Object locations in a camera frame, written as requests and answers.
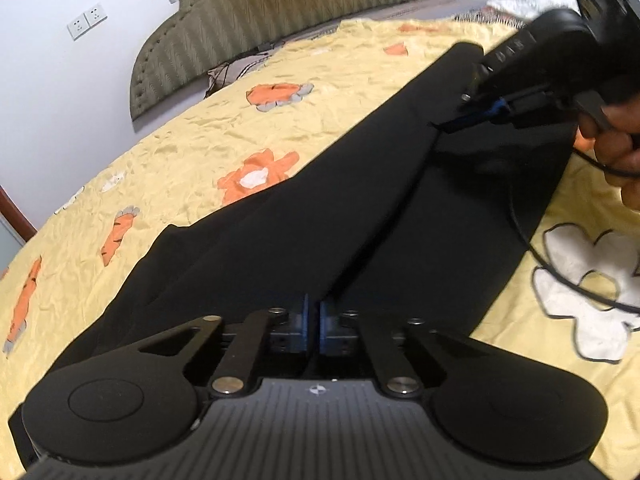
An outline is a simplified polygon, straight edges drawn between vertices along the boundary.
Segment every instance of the cord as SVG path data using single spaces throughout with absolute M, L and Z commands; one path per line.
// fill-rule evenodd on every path
M 630 312 L 632 314 L 640 314 L 640 307 L 629 305 L 626 303 L 619 303 L 617 301 L 613 301 L 613 300 L 610 300 L 609 298 L 605 298 L 604 296 L 596 294 L 595 292 L 591 292 L 586 288 L 582 288 L 581 286 L 575 285 L 575 283 L 570 282 L 562 274 L 560 274 L 557 270 L 555 270 L 554 267 L 540 255 L 540 253 L 533 247 L 533 245 L 531 245 L 531 242 L 529 241 L 527 236 L 524 234 L 522 227 L 518 222 L 518 216 L 516 215 L 515 206 L 513 205 L 513 186 L 511 182 L 509 182 L 508 195 L 509 195 L 509 215 L 511 217 L 511 222 L 515 227 L 518 236 L 526 245 L 529 252 L 531 252 L 533 258 L 537 261 L 540 267 L 542 267 L 543 269 L 546 270 L 546 272 L 551 274 L 559 283 L 562 283 L 564 286 L 567 286 L 568 288 L 584 296 L 585 298 L 589 298 L 590 300 L 596 301 L 597 303 L 610 306 L 611 308 L 617 308 L 619 310 Z
M 586 160 L 593 167 L 602 170 L 604 173 L 609 173 L 614 176 L 621 176 L 623 178 L 640 178 L 640 171 L 625 171 L 625 170 L 617 170 L 616 168 L 612 168 L 601 162 L 598 162 L 595 158 L 591 158 L 586 153 L 581 152 L 577 148 L 574 148 L 574 153 L 578 155 L 581 159 Z

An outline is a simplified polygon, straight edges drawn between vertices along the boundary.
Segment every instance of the bed cover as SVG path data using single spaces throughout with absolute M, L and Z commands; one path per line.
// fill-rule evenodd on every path
M 406 14 L 345 20 L 331 35 L 287 43 L 261 70 L 143 139 L 57 211 L 0 280 L 0 327 L 10 327 L 0 418 L 100 316 L 164 227 L 193 224 L 293 176 L 453 43 L 486 50 L 513 32 Z M 574 282 L 640 305 L 639 226 L 602 173 L 576 158 L 532 242 Z M 592 460 L 610 478 L 631 480 L 640 470 L 637 330 L 640 316 L 601 310 L 526 254 L 473 337 L 593 383 L 607 399 L 609 423 Z M 2 480 L 21 474 L 5 423 L 0 456 Z

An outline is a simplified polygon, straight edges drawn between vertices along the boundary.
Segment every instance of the wall outlet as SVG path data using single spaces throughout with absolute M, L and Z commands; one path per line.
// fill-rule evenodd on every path
M 68 28 L 71 37 L 74 40 L 77 40 L 80 36 L 82 36 L 86 31 L 89 30 L 90 26 L 84 14 L 80 14 L 80 16 L 69 23 L 66 28 Z
M 107 13 L 104 12 L 101 4 L 95 4 L 91 9 L 84 12 L 84 16 L 89 23 L 89 27 L 94 27 L 107 18 Z

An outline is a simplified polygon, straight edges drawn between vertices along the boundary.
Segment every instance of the brown wooden edge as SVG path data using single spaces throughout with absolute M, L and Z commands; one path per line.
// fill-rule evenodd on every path
M 4 192 L 2 186 L 0 186 L 0 214 L 9 222 L 9 225 L 15 229 L 20 237 L 28 242 L 33 235 L 36 234 L 36 229 L 25 218 L 20 210 L 15 206 L 11 199 Z

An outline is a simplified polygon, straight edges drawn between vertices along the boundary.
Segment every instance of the black trousers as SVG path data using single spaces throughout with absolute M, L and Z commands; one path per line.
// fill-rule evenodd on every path
M 575 125 L 482 124 L 440 135 L 476 45 L 455 45 L 296 176 L 190 227 L 167 227 L 104 314 L 52 370 L 207 314 L 241 322 L 308 294 L 341 310 L 399 312 L 469 334 L 525 248 L 570 156 Z M 21 459 L 32 450 L 18 411 Z

